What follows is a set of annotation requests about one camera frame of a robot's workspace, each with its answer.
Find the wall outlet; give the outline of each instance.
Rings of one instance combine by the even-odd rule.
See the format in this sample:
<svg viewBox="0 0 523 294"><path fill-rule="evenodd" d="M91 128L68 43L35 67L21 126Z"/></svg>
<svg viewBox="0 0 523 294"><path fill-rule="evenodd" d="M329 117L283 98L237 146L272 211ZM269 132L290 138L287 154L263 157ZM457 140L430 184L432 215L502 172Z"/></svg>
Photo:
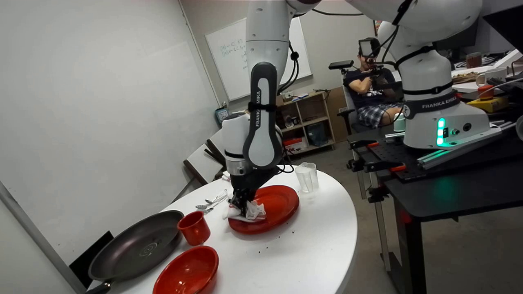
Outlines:
<svg viewBox="0 0 523 294"><path fill-rule="evenodd" d="M288 92L282 93L282 95L285 99L290 99L294 96L294 91L288 91Z"/></svg>

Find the clear plastic cup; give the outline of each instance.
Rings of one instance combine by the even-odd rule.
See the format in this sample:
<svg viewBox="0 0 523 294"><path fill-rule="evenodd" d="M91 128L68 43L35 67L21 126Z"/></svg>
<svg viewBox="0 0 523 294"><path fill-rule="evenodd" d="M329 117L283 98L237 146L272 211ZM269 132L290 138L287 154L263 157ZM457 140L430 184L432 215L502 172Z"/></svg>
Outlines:
<svg viewBox="0 0 523 294"><path fill-rule="evenodd" d="M314 163L304 162L298 165L294 172L298 177L303 192L310 193L318 189L318 173Z"/></svg>

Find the franka emika robot arm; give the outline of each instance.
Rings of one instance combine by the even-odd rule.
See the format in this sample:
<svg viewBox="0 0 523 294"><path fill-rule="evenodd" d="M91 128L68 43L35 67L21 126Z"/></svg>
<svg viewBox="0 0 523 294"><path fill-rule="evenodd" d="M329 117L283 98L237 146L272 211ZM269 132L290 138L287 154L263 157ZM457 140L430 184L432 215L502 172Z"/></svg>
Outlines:
<svg viewBox="0 0 523 294"><path fill-rule="evenodd" d="M290 21L319 2L266 0L251 1L249 5L246 50L251 73L250 115L229 116L222 131L226 167L234 188L230 203L242 215L256 190L281 172L277 164L283 147L275 110L288 57ZM471 26L480 13L482 0L347 2L369 18L384 21L378 32L382 44L396 35L388 47L402 76L406 145L454 149L499 134L500 129L491 128L482 110L455 98L450 62L432 44Z"/></svg>

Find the man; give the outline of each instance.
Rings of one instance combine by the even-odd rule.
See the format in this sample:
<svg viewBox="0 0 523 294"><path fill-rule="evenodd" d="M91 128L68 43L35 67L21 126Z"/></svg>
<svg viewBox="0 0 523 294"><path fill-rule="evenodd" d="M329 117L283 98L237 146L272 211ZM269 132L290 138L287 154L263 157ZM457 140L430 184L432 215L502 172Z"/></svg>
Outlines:
<svg viewBox="0 0 523 294"><path fill-rule="evenodd" d="M366 40L371 41L371 47L373 50L380 45L380 42L376 38L367 38ZM403 107L401 103L388 102L395 100L396 98L393 90L387 89L384 91L375 91L372 88L373 80L376 80L378 84L395 82L392 74L390 74L391 78L385 78L383 76L366 78L357 77L357 75L362 72L367 72L376 66L367 63L367 60L374 61L379 53L378 50L374 56L367 59L362 56L360 47L358 52L358 59L361 63L360 68L345 74L345 78L349 81L349 93L358 111L358 119L361 124L372 128L391 124L394 121L394 115L398 114Z"/></svg>

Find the plaid shorts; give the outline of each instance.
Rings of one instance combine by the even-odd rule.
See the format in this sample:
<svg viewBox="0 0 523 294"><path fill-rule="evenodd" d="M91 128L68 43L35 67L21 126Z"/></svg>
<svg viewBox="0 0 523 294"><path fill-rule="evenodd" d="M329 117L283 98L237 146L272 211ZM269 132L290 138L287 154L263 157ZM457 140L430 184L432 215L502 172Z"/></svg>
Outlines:
<svg viewBox="0 0 523 294"><path fill-rule="evenodd" d="M388 108L403 107L402 103L388 103L358 108L358 119L365 126L377 128Z"/></svg>

